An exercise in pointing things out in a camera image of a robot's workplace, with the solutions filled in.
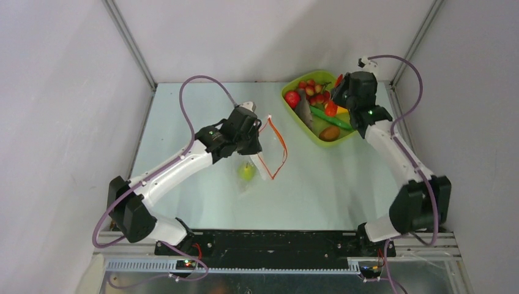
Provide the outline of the red chili pepper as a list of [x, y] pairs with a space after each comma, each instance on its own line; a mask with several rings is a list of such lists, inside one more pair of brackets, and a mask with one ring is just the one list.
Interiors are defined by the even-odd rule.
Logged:
[[[336, 89], [343, 80], [343, 74], [340, 74], [334, 84], [332, 89]], [[338, 106], [332, 101], [332, 94], [329, 94], [329, 97], [325, 103], [325, 115], [329, 117], [335, 117], [338, 112]]]

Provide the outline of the green pear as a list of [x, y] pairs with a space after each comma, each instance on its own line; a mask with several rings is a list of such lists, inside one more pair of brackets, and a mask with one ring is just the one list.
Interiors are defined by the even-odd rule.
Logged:
[[256, 167], [251, 162], [244, 162], [237, 169], [237, 174], [243, 181], [251, 181], [256, 175]]

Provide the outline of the clear zip bag orange zipper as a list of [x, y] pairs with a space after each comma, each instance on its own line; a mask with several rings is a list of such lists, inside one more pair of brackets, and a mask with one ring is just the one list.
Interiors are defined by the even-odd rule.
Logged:
[[[254, 155], [238, 156], [235, 161], [237, 185], [240, 192], [246, 192], [260, 184], [273, 181], [288, 158], [288, 148], [273, 122], [272, 115], [268, 114], [261, 122], [259, 142], [263, 150]], [[237, 174], [237, 169], [244, 162], [251, 162], [256, 167], [256, 175], [251, 181], [243, 181]]]

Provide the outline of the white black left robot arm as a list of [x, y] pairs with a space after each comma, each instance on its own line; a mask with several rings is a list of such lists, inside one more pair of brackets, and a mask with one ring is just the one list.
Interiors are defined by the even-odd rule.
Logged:
[[114, 206], [110, 217], [130, 243], [151, 238], [170, 244], [179, 255], [193, 249], [189, 228], [179, 219], [152, 215], [152, 208], [167, 192], [194, 175], [234, 153], [242, 156], [261, 152], [261, 121], [255, 104], [236, 106], [230, 116], [200, 129], [193, 141], [168, 160], [130, 180], [120, 176], [109, 185], [109, 199]]

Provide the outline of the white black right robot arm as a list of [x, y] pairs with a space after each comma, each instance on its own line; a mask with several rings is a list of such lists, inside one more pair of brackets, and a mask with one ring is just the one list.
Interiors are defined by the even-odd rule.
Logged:
[[376, 104], [378, 81], [371, 72], [346, 73], [337, 78], [331, 101], [348, 110], [349, 123], [385, 160], [400, 186], [387, 215], [364, 224], [365, 233], [356, 239], [356, 248], [371, 256], [380, 241], [417, 230], [431, 229], [436, 238], [445, 223], [452, 184], [446, 176], [436, 176], [405, 143], [393, 125], [389, 112]]

